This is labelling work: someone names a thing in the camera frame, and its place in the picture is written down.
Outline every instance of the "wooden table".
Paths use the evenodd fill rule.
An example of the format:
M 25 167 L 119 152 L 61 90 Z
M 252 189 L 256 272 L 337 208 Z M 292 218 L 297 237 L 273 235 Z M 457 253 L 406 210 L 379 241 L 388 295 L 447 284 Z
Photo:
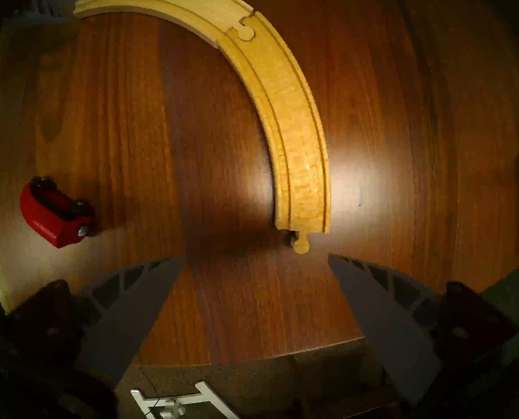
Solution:
M 482 290 L 519 264 L 519 44 L 486 0 L 244 0 L 276 27 L 327 139 L 332 232 L 297 255 L 273 227 L 255 108 L 218 50 L 134 14 L 15 34 L 0 90 L 0 295 L 72 290 L 169 254 L 186 266 L 149 365 L 238 362 L 361 336 L 330 252 Z M 19 212 L 34 175 L 88 199 L 64 249 Z

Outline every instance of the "white metal bracket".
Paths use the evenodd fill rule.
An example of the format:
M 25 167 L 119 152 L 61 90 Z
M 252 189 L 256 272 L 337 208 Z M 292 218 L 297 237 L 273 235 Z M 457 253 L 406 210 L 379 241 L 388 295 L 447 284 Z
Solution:
M 196 404 L 199 402 L 210 402 L 229 419 L 239 419 L 219 396 L 204 381 L 198 381 L 195 384 L 199 393 L 192 395 L 182 395 L 179 397 L 163 397 L 163 398 L 144 398 L 139 389 L 132 389 L 133 399 L 145 415 L 146 419 L 156 419 L 155 414 L 151 411 L 151 407 L 164 407 L 161 412 L 162 417 L 178 418 L 185 413 L 184 405 Z

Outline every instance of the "dark floor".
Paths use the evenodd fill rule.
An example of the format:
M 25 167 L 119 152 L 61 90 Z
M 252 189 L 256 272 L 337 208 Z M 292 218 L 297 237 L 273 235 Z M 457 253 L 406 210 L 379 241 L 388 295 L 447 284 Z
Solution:
M 292 417 L 293 401 L 300 398 L 313 412 L 340 418 L 398 399 L 366 341 L 357 340 L 232 366 L 132 366 L 116 388 L 119 417 L 143 418 L 131 389 L 140 389 L 148 398 L 183 395 L 196 393 L 194 384 L 201 380 L 242 418 Z M 224 416 L 213 406 L 196 404 L 185 417 Z

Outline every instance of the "black cable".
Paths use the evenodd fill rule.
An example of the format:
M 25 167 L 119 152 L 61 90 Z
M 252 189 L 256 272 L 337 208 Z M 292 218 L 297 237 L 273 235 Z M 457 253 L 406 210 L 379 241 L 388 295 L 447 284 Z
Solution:
M 158 404 L 158 400 L 160 399 L 160 397 L 158 396 L 158 393 L 157 393 L 157 389 L 155 388 L 155 385 L 153 384 L 151 379 L 149 379 L 149 377 L 147 377 L 146 374 L 143 372 L 142 366 L 139 368 L 139 370 L 141 371 L 141 374 L 143 374 L 143 376 L 145 377 L 145 380 L 147 380 L 149 382 L 149 384 L 153 388 L 153 391 L 155 392 L 155 397 L 157 398 L 157 400 L 155 401 L 155 404 L 153 405 L 153 407 L 151 407 L 151 408 L 154 408 L 154 407 L 156 407 L 156 405 Z

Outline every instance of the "red toy car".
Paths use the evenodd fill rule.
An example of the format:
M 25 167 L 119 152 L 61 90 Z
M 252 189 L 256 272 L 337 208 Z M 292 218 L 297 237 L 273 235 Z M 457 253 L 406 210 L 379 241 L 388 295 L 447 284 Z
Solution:
M 61 193 L 48 177 L 35 177 L 21 193 L 21 213 L 33 230 L 55 247 L 78 243 L 94 229 L 94 212 Z

